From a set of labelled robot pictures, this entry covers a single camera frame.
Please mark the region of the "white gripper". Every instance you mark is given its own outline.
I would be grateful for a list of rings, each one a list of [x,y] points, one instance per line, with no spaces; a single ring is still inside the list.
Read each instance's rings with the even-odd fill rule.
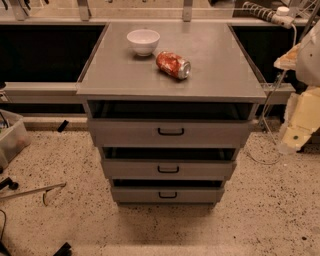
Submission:
[[[300,43],[277,58],[274,66],[295,70]],[[320,88],[309,86],[302,94],[292,93],[287,103],[287,127],[279,131],[278,150],[289,155],[299,151],[320,128]]]

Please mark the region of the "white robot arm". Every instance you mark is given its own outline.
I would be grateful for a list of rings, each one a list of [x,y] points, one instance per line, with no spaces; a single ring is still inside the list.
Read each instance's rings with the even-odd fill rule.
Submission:
[[[299,151],[320,128],[320,21],[300,43],[277,58],[274,66],[294,70],[297,80],[307,86],[300,95],[290,96],[285,123],[280,128],[279,152],[291,154]]]

